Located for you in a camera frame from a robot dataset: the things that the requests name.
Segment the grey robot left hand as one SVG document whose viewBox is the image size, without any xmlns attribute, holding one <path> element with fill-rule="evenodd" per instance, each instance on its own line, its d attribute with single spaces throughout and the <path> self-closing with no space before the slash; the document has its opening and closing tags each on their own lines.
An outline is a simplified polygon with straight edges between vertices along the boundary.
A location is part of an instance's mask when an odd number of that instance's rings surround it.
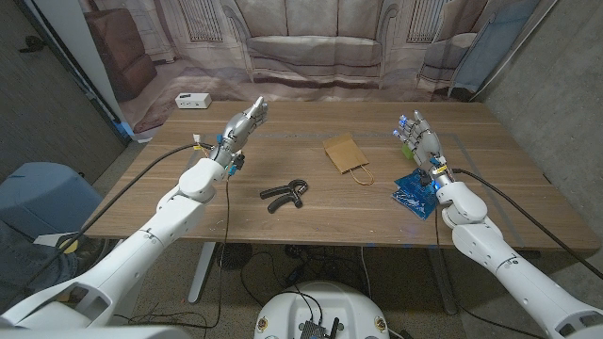
<svg viewBox="0 0 603 339">
<path fill-rule="evenodd" d="M 268 104 L 260 96 L 251 107 L 235 114 L 227 122 L 218 145 L 210 152 L 209 158 L 225 169 L 247 143 L 249 135 L 267 120 L 267 115 Z"/>
</svg>

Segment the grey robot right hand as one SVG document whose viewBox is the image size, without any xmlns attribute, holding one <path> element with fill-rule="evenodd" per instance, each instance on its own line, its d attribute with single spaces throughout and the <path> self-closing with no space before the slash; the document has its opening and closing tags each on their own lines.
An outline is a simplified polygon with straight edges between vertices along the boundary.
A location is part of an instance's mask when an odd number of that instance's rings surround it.
<svg viewBox="0 0 603 339">
<path fill-rule="evenodd" d="M 400 115 L 398 127 L 393 135 L 412 153 L 412 158 L 418 166 L 439 186 L 446 186 L 455 181 L 438 136 L 418 110 L 414 111 L 412 118 Z"/>
</svg>

